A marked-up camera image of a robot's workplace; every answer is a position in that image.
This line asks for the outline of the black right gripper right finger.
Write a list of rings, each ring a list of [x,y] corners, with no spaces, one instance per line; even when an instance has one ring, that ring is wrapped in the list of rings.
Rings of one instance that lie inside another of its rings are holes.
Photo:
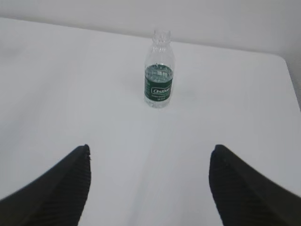
[[[301,199],[274,183],[231,150],[216,145],[209,186],[225,226],[299,226]]]

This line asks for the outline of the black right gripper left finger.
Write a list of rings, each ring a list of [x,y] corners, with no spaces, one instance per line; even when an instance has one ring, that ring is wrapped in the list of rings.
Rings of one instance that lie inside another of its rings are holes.
[[[76,226],[91,185],[90,148],[75,148],[55,166],[0,201],[2,226]]]

